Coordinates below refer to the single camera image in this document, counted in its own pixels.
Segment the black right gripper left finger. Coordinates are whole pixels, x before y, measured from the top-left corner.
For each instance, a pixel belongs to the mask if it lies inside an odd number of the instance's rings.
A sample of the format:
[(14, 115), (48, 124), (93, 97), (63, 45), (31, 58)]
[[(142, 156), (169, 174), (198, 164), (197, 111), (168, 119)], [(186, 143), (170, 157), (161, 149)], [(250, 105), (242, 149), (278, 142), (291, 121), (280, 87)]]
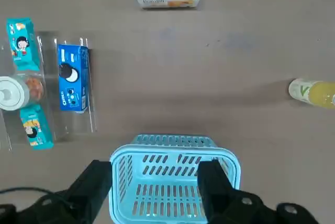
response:
[(27, 186), (2, 189), (1, 194), (32, 191), (43, 196), (21, 211), (13, 204), (1, 204), (1, 223), (93, 223), (111, 187), (111, 163), (93, 160), (63, 191)]

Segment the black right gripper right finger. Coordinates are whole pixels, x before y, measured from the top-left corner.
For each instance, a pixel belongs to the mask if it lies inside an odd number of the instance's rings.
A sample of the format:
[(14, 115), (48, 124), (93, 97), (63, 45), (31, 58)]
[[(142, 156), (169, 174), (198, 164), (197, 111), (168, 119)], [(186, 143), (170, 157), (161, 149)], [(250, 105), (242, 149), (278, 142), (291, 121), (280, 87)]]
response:
[(304, 207), (294, 203), (280, 203), (273, 210), (255, 194), (234, 189), (217, 160), (201, 161), (197, 170), (197, 184), (207, 222), (317, 223)]

